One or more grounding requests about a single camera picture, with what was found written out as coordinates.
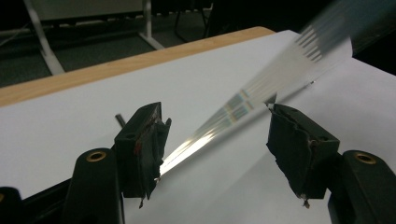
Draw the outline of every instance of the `brass screw hole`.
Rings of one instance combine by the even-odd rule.
[[[372,156],[369,156],[367,154],[363,154],[363,153],[359,153],[358,152],[358,153],[355,154],[355,158],[358,161],[361,161],[361,162],[366,163],[366,164],[371,164],[371,165],[376,164],[376,160]]]
[[[87,157],[87,161],[90,162],[95,162],[95,161],[101,161],[102,159],[104,159],[106,156],[106,153],[103,151],[95,151],[90,153],[90,155],[88,155]]]

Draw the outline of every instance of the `wooden table edge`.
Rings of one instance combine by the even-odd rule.
[[[170,62],[196,53],[218,49],[274,33],[275,32],[264,27],[253,27],[109,63],[101,63],[53,77],[44,77],[4,87],[0,89],[0,106],[13,105],[22,101],[34,99],[57,91],[67,90],[104,78],[114,77],[138,69],[150,67],[155,64]]]

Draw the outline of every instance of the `floor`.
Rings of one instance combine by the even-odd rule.
[[[166,48],[185,43],[174,33],[175,20],[175,14],[152,18],[153,37]],[[153,51],[137,34],[143,27],[143,18],[128,18],[48,27],[45,33],[56,57],[68,72]],[[202,38],[204,29],[200,13],[186,12],[181,15],[178,30],[186,40]],[[12,35],[0,34],[0,43]],[[23,30],[0,46],[0,88],[49,76],[50,70],[41,57],[34,32]]]

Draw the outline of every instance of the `wooden surface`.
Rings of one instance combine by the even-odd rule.
[[[18,85],[4,87],[0,89],[0,106],[16,104],[56,91],[66,90],[96,80],[114,77],[155,64],[169,62],[192,54],[221,48],[249,39],[271,35],[273,33],[273,31],[263,27],[254,27],[168,49],[156,50],[110,63],[102,63],[54,77],[45,77]]]

